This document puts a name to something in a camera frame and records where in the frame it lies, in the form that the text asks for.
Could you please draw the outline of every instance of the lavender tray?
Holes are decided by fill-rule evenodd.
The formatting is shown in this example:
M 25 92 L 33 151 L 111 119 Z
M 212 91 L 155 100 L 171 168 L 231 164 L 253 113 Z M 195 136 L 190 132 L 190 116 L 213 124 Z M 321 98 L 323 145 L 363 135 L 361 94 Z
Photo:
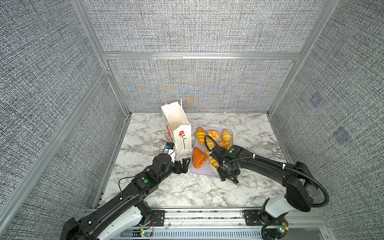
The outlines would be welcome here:
M 233 145 L 233 132 L 232 132 L 231 129 L 229 129 L 229 128 L 221 128 L 221 127 L 206 127 L 206 126 L 199 126 L 199 127 L 201 127 L 206 133 L 208 133 L 209 130 L 215 130 L 215 131 L 217 131 L 217 132 L 220 134 L 220 138 L 217 139 L 217 140 L 215 140 L 217 143 L 219 143 L 219 142 L 222 141 L 221 136 L 222 136 L 222 134 L 223 134 L 223 130 L 224 130 L 224 129 L 228 130 L 229 133 L 230 133 L 231 136 L 232 136 L 232 139 L 231 139 L 230 144 L 231 144 L 231 146 Z M 206 153 L 206 152 L 205 152 L 205 150 L 206 150 L 205 145 L 203 145 L 203 146 L 200 145 L 200 142 L 198 141 L 196 135 L 195 135 L 195 141 L 194 141 L 194 146 L 193 146 L 193 148 L 195 148 L 195 147 L 199 148 L 203 153 Z M 212 170 L 211 170 L 210 167 L 209 167 L 209 156 L 208 156 L 207 161 L 204 163 L 204 165 L 203 165 L 200 169 L 195 168 L 195 166 L 193 166 L 193 161 L 191 161 L 190 170 L 191 170 L 191 172 L 194 173 L 194 174 L 200 174 L 200 175 L 207 175 L 207 176 L 218 177 L 218 175 L 217 175 L 216 173 L 212 172 Z

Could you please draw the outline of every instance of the marble surface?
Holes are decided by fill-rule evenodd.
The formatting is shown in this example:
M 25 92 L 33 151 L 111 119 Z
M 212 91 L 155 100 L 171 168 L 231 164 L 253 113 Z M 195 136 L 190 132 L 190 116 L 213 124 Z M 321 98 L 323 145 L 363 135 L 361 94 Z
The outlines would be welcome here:
M 286 162 L 265 114 L 256 113 L 187 113 L 192 134 L 197 126 L 230 128 L 233 143 L 249 151 L 280 162 Z M 167 132 L 161 113 L 134 113 L 129 123 L 115 166 L 107 183 L 101 204 L 119 193 L 118 181 L 134 176 L 152 164 L 167 141 Z M 191 153 L 176 156 L 176 160 L 191 157 Z M 151 207 L 260 207 L 266 198 L 282 191 L 277 182 L 258 173 L 241 169 L 237 187 L 231 181 L 222 182 L 218 177 L 172 174 L 145 201 Z M 121 188 L 130 182 L 124 179 Z

